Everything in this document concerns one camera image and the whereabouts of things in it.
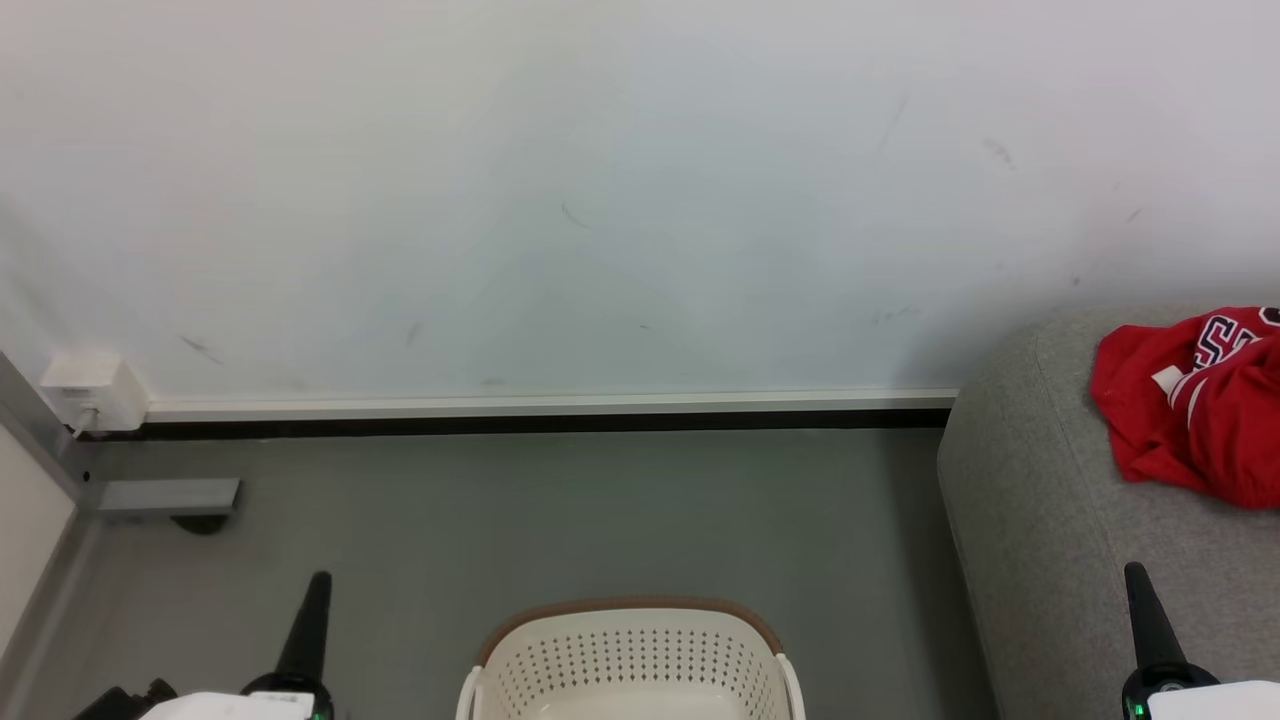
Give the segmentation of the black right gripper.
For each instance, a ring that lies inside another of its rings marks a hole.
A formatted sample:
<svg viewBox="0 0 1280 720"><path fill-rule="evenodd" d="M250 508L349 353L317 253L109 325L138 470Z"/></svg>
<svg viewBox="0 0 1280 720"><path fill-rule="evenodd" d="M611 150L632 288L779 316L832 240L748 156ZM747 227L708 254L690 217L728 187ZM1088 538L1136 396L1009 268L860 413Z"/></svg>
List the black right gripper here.
<svg viewBox="0 0 1280 720"><path fill-rule="evenodd" d="M1124 682L1124 720L1280 720L1280 682L1220 682L1189 664L1142 562L1124 569L1137 670Z"/></svg>

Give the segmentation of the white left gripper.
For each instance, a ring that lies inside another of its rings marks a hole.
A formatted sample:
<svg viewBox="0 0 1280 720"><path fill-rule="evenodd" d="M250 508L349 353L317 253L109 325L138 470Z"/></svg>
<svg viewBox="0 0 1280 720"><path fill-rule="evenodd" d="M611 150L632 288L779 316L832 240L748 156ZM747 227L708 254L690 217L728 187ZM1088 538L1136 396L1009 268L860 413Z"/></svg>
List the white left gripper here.
<svg viewBox="0 0 1280 720"><path fill-rule="evenodd" d="M275 665L241 693L201 691L166 700L140 720L335 720L332 694L321 683L333 579L316 571Z"/></svg>

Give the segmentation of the red sports jersey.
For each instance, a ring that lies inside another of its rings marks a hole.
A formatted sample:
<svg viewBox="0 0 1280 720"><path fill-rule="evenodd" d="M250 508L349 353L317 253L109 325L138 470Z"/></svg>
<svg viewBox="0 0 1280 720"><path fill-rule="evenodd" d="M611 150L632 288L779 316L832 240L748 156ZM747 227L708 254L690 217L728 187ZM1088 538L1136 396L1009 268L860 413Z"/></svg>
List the red sports jersey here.
<svg viewBox="0 0 1280 720"><path fill-rule="evenodd" d="M1280 510L1280 307L1121 325L1100 342L1091 396L1125 480Z"/></svg>

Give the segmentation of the cream perforated laundry basket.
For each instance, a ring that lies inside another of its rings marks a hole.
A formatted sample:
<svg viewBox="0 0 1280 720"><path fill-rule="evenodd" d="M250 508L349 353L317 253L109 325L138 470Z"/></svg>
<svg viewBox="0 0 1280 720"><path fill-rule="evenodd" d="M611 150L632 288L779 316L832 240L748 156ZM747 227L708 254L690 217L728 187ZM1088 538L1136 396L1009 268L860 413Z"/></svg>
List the cream perforated laundry basket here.
<svg viewBox="0 0 1280 720"><path fill-rule="evenodd" d="M698 597L580 600L509 618L481 647L454 720L806 720L763 618Z"/></svg>

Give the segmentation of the grey fabric sofa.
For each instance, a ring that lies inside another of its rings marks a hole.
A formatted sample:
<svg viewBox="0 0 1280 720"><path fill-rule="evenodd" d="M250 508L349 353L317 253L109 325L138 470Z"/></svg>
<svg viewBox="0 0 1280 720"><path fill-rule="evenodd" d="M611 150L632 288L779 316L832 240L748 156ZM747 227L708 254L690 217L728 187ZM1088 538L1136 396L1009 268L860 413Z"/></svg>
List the grey fabric sofa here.
<svg viewBox="0 0 1280 720"><path fill-rule="evenodd" d="M963 384L940 487L1002 720L1123 720L1142 562L1187 657L1280 682L1280 512L1125 482L1089 393L1100 341L1208 304L1076 309L1014 331Z"/></svg>

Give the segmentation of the beige partition panel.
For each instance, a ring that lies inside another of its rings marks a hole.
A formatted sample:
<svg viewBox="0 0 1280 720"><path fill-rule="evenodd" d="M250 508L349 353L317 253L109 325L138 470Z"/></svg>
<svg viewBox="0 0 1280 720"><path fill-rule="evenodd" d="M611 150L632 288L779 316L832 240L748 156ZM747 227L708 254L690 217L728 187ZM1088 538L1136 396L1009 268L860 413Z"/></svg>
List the beige partition panel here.
<svg viewBox="0 0 1280 720"><path fill-rule="evenodd" d="M74 514L76 501L0 427L0 661Z"/></svg>

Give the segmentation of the white wall baseboard strip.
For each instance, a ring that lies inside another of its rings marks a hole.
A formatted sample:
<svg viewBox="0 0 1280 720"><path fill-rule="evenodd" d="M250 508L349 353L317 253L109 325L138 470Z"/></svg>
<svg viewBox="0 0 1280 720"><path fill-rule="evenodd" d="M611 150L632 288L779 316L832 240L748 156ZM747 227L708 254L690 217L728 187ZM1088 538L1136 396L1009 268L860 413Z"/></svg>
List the white wall baseboard strip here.
<svg viewBox="0 0 1280 720"><path fill-rule="evenodd" d="M151 401L145 419L150 423L355 421L616 414L915 411L950 409L957 395L956 388L942 388L462 398L174 400Z"/></svg>

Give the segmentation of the white wall outlet box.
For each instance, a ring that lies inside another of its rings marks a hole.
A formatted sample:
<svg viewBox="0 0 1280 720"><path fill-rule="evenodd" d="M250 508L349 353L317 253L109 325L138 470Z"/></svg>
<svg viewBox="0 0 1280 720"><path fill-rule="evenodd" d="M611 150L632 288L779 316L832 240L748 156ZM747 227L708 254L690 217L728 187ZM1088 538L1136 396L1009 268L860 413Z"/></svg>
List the white wall outlet box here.
<svg viewBox="0 0 1280 720"><path fill-rule="evenodd" d="M136 430L150 405L137 375L116 354L59 355L38 388L74 436Z"/></svg>

